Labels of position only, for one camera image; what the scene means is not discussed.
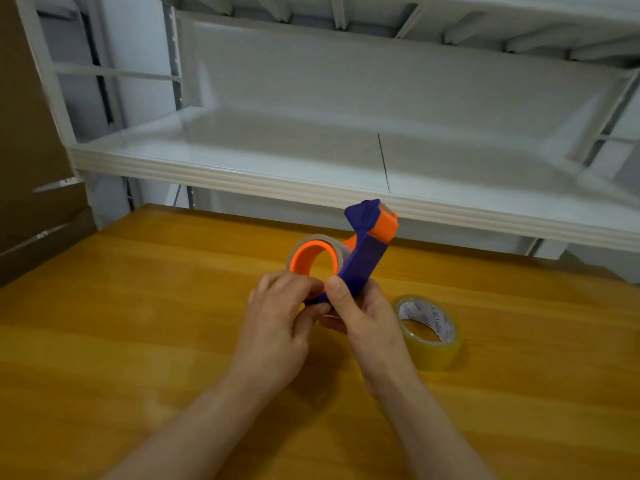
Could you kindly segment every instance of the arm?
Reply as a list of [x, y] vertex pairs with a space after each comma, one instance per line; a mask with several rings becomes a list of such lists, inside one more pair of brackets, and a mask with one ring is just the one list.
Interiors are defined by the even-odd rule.
[[420, 379], [378, 284], [370, 280], [365, 286], [362, 309], [336, 276], [327, 280], [326, 293], [342, 320], [322, 317], [320, 322], [347, 334], [367, 389], [384, 408], [416, 478], [494, 480]]
[[265, 274], [251, 291], [227, 375], [103, 480], [212, 478], [265, 405], [298, 375], [316, 315], [330, 307], [297, 312], [322, 288], [308, 276]]

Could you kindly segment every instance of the person's right thumb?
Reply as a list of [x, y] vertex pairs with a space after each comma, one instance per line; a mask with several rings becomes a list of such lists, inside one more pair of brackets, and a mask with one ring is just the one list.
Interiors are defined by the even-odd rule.
[[362, 312], [353, 300], [347, 285], [340, 277], [331, 276], [324, 283], [324, 289], [335, 311], [349, 327], [349, 322], [356, 320]]

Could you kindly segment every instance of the wood grain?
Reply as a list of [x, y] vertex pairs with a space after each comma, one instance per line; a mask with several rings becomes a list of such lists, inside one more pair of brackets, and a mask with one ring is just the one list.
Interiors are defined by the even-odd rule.
[[[249, 290], [313, 232], [345, 236], [149, 206], [0, 289], [0, 477], [108, 470], [220, 377]], [[458, 323], [454, 368], [422, 376], [501, 478], [638, 478], [640, 290], [590, 267], [402, 240], [375, 277]], [[345, 339], [317, 328], [220, 477], [407, 475]]]

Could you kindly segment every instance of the person's left hand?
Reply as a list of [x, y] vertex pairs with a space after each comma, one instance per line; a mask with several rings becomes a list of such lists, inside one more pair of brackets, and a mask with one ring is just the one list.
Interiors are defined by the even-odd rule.
[[322, 292], [322, 281], [289, 271], [267, 273], [249, 295], [244, 326], [228, 377], [243, 383], [266, 401], [299, 373], [308, 354], [308, 338], [316, 317], [328, 303], [302, 302]]

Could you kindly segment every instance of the forearm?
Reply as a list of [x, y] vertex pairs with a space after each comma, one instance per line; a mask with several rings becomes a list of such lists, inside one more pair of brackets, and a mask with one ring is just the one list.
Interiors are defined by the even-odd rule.
[[103, 480], [209, 480], [265, 403], [265, 399], [227, 377]]
[[380, 400], [416, 478], [495, 479], [418, 377], [388, 387]]

